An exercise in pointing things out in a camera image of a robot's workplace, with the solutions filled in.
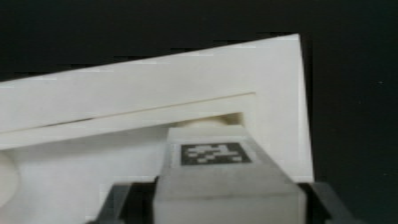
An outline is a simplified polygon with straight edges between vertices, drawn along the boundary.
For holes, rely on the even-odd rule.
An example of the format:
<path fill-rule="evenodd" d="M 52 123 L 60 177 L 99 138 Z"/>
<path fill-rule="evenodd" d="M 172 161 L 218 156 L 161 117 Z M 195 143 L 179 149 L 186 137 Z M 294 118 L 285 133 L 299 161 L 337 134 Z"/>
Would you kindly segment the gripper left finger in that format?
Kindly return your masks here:
<path fill-rule="evenodd" d="M 152 224 L 154 182 L 115 184 L 97 217 L 84 224 Z"/>

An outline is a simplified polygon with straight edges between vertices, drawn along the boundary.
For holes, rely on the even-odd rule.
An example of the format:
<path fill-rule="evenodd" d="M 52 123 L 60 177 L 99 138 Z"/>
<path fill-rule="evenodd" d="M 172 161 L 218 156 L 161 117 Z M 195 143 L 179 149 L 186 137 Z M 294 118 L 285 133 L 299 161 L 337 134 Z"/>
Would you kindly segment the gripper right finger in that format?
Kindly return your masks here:
<path fill-rule="evenodd" d="M 305 196 L 305 224 L 365 224 L 353 216 L 337 193 L 324 182 L 298 184 Z"/>

